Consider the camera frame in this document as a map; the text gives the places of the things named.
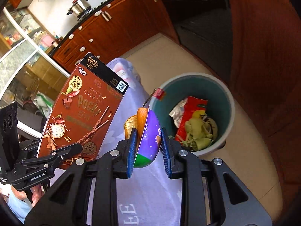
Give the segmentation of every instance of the green trash bin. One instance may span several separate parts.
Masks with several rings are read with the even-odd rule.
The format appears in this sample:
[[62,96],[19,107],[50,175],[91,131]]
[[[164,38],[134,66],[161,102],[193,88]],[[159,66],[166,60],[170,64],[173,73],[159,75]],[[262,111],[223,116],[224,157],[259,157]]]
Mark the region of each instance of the green trash bin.
[[193,153],[201,156],[223,146],[232,129],[235,115],[234,99],[224,83],[211,75],[186,73],[168,80],[160,89],[164,91],[164,96],[160,100],[152,97],[149,108],[155,112],[160,126],[166,128],[168,135],[174,136],[177,132],[173,119],[168,114],[181,100],[193,96],[208,100],[206,113],[215,120],[218,127],[218,137],[214,143]]

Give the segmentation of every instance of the stainless steel pot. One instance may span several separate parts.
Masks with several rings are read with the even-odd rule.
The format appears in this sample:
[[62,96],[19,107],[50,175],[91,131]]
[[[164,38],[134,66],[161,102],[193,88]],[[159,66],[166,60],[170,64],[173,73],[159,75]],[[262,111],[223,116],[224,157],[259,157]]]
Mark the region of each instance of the stainless steel pot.
[[91,5],[88,3],[88,0],[74,0],[72,3],[73,5],[69,8],[67,15],[73,13],[77,18],[80,18],[86,14],[87,11],[91,10]]

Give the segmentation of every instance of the floor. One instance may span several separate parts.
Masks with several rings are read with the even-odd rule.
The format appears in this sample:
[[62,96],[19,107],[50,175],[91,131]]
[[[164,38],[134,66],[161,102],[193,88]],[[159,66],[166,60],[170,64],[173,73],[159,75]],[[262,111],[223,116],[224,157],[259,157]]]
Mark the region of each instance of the floor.
[[[133,63],[145,90],[186,72],[211,74],[192,55],[168,38],[157,34],[123,56]],[[282,210],[282,194],[271,155],[250,118],[235,102],[234,126],[223,149],[202,158],[219,157],[245,183],[275,221]]]

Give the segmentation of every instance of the white wall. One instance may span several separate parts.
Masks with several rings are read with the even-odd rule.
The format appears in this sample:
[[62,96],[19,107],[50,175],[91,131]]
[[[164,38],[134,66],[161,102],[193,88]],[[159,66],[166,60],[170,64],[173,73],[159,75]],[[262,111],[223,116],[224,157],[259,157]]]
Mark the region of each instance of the white wall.
[[[77,23],[77,18],[67,15],[73,0],[54,0],[52,2],[33,0],[28,9],[50,31],[65,36]],[[89,0],[92,7],[97,7],[105,0]]]

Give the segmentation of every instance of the purple fabric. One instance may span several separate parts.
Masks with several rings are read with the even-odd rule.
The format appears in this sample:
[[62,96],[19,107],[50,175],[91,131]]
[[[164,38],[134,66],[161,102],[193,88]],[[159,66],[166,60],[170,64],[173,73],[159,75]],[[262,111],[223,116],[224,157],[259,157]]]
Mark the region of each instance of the purple fabric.
[[[132,64],[116,58],[107,64],[114,72],[129,83],[129,88],[112,120],[99,151],[99,157],[115,149],[125,139],[124,122],[137,113],[148,98]],[[63,170],[57,169],[53,183]],[[93,181],[88,207],[87,224],[91,225],[95,180]],[[154,162],[144,168],[134,168],[132,178],[117,180],[117,207],[119,225],[177,226],[181,213],[182,180],[170,180],[164,170],[162,153],[159,151]]]

